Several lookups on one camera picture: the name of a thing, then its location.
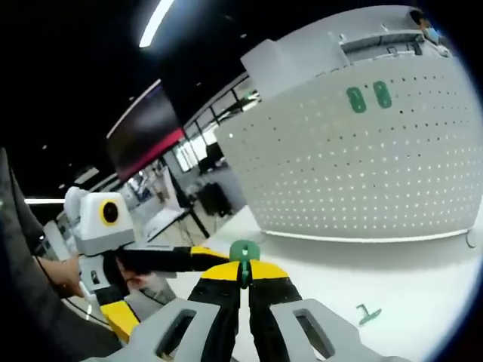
television screen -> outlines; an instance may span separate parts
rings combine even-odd
[[[184,137],[160,82],[150,88],[107,135],[108,152],[122,181]]]

green object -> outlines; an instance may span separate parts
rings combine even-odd
[[[369,313],[368,309],[365,308],[365,305],[363,305],[363,304],[358,305],[357,308],[361,308],[365,313],[365,316],[359,322],[359,326],[363,326],[368,321],[372,321],[375,317],[377,317],[383,311],[382,309],[377,309],[374,313]]]
[[[250,260],[260,260],[260,248],[253,241],[238,240],[229,248],[229,261],[241,264],[241,288],[246,289],[250,280]]]
[[[375,81],[373,87],[380,108],[390,108],[392,106],[392,100],[386,83],[383,81]]]
[[[364,113],[367,107],[365,105],[361,90],[357,87],[349,87],[347,88],[346,93],[349,98],[350,105],[352,106],[352,110],[355,113]]]

black camera lens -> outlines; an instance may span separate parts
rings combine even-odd
[[[115,222],[118,219],[118,207],[113,202],[104,205],[103,216],[107,222]]]

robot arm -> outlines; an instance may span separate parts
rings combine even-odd
[[[258,246],[237,241],[229,258],[203,247],[137,244],[120,194],[80,198],[75,236],[81,280],[120,339],[128,344],[90,361],[160,361],[175,348],[176,362],[229,361],[238,333],[240,289],[249,289],[250,328],[261,362],[316,362],[314,346],[333,362],[403,362],[360,342],[357,329],[314,299],[304,300],[288,274],[261,262]],[[175,299],[143,323],[129,308],[117,260],[137,273],[205,271],[187,300]]]

yellow circle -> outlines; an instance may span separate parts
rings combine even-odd
[[[115,225],[117,223],[117,221],[118,221],[118,218],[119,218],[119,215],[118,215],[118,217],[116,218],[115,221],[110,222],[110,221],[107,221],[106,218],[104,217],[104,207],[106,207],[106,205],[109,202],[112,203],[112,204],[114,204],[117,207],[117,205],[115,204],[115,202],[113,200],[104,200],[102,202],[102,204],[100,205],[100,208],[99,208],[99,216],[100,216],[100,219],[101,219],[101,221],[103,222],[103,224],[105,226],[113,226],[113,225]]]

